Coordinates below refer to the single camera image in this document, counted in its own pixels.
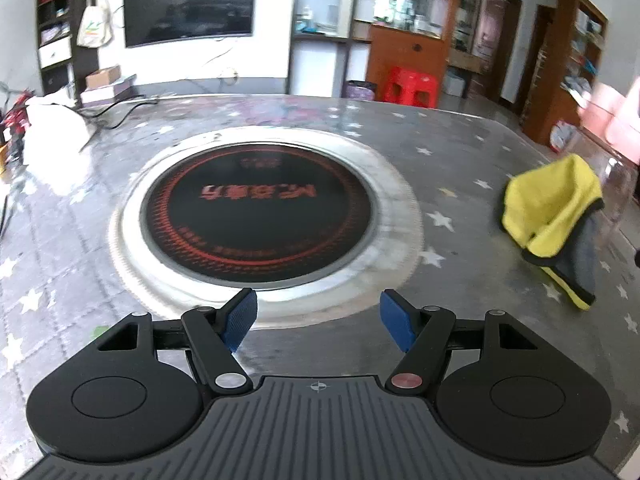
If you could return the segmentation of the white canvas tote bag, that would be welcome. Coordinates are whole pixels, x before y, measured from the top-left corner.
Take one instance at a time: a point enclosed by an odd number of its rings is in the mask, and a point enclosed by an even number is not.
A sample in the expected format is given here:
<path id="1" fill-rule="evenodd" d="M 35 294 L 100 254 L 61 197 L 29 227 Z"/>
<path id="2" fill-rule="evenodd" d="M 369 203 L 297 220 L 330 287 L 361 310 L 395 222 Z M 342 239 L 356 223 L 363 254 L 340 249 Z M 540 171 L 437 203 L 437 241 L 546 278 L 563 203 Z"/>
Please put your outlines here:
<path id="1" fill-rule="evenodd" d="M 86 0 L 76 44 L 87 49 L 99 49 L 113 39 L 113 24 L 107 0 Z"/>

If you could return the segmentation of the glass door display cabinet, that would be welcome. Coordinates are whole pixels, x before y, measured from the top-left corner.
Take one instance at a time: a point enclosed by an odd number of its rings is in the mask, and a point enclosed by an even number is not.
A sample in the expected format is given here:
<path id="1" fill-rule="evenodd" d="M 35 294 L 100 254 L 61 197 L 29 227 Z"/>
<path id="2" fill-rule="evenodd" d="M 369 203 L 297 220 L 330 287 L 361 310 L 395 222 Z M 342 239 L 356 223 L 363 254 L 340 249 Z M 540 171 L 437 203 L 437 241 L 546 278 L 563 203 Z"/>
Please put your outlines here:
<path id="1" fill-rule="evenodd" d="M 344 94 L 356 0 L 293 0 L 286 92 Z"/>

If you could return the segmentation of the pink flat box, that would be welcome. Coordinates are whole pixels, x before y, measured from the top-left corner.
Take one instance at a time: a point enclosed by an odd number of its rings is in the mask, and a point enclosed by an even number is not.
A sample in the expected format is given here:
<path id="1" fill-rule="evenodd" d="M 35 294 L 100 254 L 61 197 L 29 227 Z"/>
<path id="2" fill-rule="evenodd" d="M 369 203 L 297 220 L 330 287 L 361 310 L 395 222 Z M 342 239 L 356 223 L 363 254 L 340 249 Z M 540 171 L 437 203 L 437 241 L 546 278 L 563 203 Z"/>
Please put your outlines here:
<path id="1" fill-rule="evenodd" d="M 136 75 L 120 77 L 106 86 L 87 89 L 80 95 L 80 102 L 83 107 L 92 107 L 102 104 L 112 104 L 129 98 L 134 94 L 134 81 Z"/>

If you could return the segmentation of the dark shelving wall unit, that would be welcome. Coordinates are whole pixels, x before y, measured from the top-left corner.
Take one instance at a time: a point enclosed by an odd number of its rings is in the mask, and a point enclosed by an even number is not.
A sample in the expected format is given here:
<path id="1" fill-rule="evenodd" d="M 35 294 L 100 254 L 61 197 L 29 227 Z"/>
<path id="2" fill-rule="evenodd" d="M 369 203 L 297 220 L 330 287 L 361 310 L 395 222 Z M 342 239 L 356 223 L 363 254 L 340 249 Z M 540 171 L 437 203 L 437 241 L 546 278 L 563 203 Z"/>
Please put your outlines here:
<path id="1" fill-rule="evenodd" d="M 66 89 L 75 104 L 86 77 L 99 68 L 98 51 L 79 47 L 78 32 L 87 0 L 36 0 L 38 62 L 44 94 Z"/>

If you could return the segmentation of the white plastic bag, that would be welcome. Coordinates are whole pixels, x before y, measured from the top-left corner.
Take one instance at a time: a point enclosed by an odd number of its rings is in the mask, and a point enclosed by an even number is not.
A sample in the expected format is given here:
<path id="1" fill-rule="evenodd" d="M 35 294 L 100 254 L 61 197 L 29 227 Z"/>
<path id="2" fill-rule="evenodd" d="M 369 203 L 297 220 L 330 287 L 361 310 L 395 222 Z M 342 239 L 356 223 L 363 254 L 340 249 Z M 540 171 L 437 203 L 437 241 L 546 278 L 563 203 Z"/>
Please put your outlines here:
<path id="1" fill-rule="evenodd" d="M 93 134 L 84 118 L 48 98 L 31 98 L 26 105 L 24 163 L 29 174 L 53 194 L 79 188 L 92 173 Z"/>

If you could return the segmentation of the yellow grey microfiber cloth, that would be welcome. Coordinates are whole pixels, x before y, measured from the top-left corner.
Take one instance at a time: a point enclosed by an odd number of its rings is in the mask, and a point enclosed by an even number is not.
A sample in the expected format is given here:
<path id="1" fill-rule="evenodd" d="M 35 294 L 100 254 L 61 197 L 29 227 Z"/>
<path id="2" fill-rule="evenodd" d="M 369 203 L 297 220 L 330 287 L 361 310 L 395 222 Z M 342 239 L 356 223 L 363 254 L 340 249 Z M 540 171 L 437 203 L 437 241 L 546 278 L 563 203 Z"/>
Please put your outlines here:
<path id="1" fill-rule="evenodd" d="M 522 258 L 554 281 L 580 310 L 596 301 L 600 180 L 576 154 L 512 177 L 503 188 L 500 228 Z"/>

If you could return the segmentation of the wall-mounted black television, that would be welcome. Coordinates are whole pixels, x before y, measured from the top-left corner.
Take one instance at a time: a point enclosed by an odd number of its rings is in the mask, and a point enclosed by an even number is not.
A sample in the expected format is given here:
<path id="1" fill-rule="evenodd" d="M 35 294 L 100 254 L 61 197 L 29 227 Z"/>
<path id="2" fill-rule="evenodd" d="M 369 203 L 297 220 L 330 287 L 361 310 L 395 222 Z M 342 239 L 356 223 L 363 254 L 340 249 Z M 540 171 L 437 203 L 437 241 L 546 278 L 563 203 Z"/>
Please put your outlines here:
<path id="1" fill-rule="evenodd" d="M 255 0 L 122 0 L 125 44 L 250 36 L 254 9 Z"/>

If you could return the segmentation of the pink pig-shaped kettle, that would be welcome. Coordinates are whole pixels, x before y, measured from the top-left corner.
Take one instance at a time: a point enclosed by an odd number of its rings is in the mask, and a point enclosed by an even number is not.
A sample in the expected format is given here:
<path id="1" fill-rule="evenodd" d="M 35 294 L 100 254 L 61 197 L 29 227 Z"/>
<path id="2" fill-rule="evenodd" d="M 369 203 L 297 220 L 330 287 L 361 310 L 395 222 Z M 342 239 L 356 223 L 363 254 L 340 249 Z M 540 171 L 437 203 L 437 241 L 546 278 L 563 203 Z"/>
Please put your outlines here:
<path id="1" fill-rule="evenodd" d="M 639 79 L 626 96 L 607 84 L 596 84 L 591 92 L 582 92 L 578 116 L 584 128 L 638 165 Z"/>

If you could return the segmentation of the round black induction cooktop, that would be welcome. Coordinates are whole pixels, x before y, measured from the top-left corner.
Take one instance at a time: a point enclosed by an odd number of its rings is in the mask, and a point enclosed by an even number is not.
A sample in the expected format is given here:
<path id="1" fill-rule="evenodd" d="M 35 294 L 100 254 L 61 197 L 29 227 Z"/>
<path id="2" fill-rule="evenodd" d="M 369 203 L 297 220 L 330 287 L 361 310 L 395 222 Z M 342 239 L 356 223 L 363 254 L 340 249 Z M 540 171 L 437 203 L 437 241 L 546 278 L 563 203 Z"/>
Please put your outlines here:
<path id="1" fill-rule="evenodd" d="M 212 284 L 298 285 L 360 253 L 376 200 L 344 162 L 311 148 L 241 143 L 173 162 L 145 192 L 145 243 Z"/>

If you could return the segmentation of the brown cardboard box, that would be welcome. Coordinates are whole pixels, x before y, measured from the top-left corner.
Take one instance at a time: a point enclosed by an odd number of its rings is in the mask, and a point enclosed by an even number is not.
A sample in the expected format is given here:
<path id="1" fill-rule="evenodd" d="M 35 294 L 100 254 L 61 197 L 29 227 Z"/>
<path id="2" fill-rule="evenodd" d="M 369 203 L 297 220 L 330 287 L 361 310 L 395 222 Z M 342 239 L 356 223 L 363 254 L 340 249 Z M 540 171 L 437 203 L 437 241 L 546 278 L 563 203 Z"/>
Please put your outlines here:
<path id="1" fill-rule="evenodd" d="M 86 77 L 86 87 L 88 90 L 106 87 L 119 80 L 120 76 L 122 73 L 118 65 L 101 68 Z"/>

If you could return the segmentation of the red plastic stool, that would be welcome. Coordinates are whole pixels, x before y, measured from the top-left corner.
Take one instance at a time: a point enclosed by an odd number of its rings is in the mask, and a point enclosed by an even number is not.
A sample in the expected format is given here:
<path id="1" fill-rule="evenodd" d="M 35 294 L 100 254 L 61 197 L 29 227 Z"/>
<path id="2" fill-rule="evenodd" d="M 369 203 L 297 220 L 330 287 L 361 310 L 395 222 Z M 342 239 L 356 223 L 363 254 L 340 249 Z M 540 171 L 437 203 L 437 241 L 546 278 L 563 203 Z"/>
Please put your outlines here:
<path id="1" fill-rule="evenodd" d="M 396 66 L 388 74 L 382 101 L 405 106 L 435 108 L 438 94 L 438 80 L 434 76 Z"/>

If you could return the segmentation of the purple patterned waste bin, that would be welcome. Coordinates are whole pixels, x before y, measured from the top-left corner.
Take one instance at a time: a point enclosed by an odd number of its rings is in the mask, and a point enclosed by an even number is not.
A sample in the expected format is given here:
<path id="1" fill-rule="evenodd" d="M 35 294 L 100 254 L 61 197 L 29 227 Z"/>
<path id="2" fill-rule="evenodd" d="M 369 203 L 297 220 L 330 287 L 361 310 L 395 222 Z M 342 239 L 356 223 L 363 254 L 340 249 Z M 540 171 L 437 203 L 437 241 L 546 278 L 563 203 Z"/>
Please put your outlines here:
<path id="1" fill-rule="evenodd" d="M 345 84 L 344 97 L 350 100 L 374 101 L 377 84 L 365 80 L 349 80 Z"/>

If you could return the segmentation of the brown wooden display cabinet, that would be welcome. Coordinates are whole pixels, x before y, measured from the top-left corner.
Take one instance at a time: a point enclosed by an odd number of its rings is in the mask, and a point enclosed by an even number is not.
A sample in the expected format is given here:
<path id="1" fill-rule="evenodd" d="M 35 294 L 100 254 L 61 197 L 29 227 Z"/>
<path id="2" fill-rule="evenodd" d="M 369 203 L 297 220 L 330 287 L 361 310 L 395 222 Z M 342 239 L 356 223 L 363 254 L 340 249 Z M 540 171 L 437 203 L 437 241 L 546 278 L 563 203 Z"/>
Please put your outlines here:
<path id="1" fill-rule="evenodd" d="M 408 68 L 442 82 L 460 0 L 374 0 L 366 81 L 381 101 L 390 71 Z"/>

